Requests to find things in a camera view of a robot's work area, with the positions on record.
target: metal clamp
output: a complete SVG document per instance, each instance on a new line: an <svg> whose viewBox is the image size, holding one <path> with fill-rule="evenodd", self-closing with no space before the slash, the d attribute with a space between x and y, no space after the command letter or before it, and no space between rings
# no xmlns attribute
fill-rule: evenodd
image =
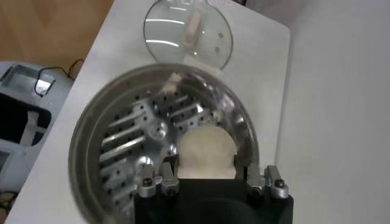
<svg viewBox="0 0 390 224"><path fill-rule="evenodd" d="M142 181L137 186L137 194L143 198L150 198L156 195L156 183L154 180L154 167L145 165L141 173Z"/></svg>
<svg viewBox="0 0 390 224"><path fill-rule="evenodd" d="M169 197L179 193L179 180L173 175L170 163L165 162L161 165L160 174L163 178L161 192Z"/></svg>
<svg viewBox="0 0 390 224"><path fill-rule="evenodd" d="M248 167L248 173L252 175L249 175L246 181L247 192L255 198L260 198L265 193L266 179L260 175L257 164L252 163Z"/></svg>
<svg viewBox="0 0 390 224"><path fill-rule="evenodd" d="M288 198L288 186L281 178L276 166L267 166L264 170L267 187L271 188L271 195L274 198Z"/></svg>

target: white appliance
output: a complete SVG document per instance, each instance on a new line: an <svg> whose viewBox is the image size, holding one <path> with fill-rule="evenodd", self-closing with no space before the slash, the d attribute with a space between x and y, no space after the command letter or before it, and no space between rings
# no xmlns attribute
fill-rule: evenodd
<svg viewBox="0 0 390 224"><path fill-rule="evenodd" d="M41 68L0 63L0 191L20 191L73 84L51 70L37 80Z"/></svg>

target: black cable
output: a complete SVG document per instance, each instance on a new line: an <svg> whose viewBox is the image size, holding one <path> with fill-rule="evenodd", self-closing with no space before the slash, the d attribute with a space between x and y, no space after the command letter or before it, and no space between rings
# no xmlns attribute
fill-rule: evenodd
<svg viewBox="0 0 390 224"><path fill-rule="evenodd" d="M35 84L34 84L34 92L36 93L36 95L40 96L40 97L43 97L44 95L43 94L40 94L37 92L37 84L38 84L38 81L41 79L41 74L43 71L45 70L52 70L52 69L59 69L61 70L66 76L68 76L69 79L72 79L74 80L72 77L71 77L71 72L73 71L73 67L75 67L75 65L79 62L79 61L82 61L84 62L84 59L77 59L76 61L74 61L72 63L72 65L69 67L68 69L68 72L65 71L65 69L63 69L62 67L59 67L59 66L54 66L54 67L46 67L46 68L41 68L39 69L38 71L38 77L37 77L37 80L35 81Z"/></svg>
<svg viewBox="0 0 390 224"><path fill-rule="evenodd" d="M74 61L73 64L69 67L69 69L68 69L68 77L69 77L69 78L72 78L72 77L71 77L71 74L72 74L72 71L73 71L73 67L75 67L75 65L76 65L79 61L82 61L82 62L84 63L84 59L79 58L79 59L77 59L76 61Z"/></svg>

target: white countertop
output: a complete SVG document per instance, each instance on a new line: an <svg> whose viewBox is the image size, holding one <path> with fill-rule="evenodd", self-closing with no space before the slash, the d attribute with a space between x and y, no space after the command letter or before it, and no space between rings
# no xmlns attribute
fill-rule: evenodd
<svg viewBox="0 0 390 224"><path fill-rule="evenodd" d="M155 63L143 40L153 0L116 0L50 132L6 224L86 223L68 180L68 150L76 122L109 81ZM234 50L222 70L257 132L260 164L274 163L289 49L289 30L228 0L212 1L230 24Z"/></svg>

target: glass lid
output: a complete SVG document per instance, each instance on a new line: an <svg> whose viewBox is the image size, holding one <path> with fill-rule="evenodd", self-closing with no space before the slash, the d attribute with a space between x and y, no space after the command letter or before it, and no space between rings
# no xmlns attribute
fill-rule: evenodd
<svg viewBox="0 0 390 224"><path fill-rule="evenodd" d="M222 69L233 49L222 13L206 0L159 0L144 22L146 46L158 62L197 60Z"/></svg>

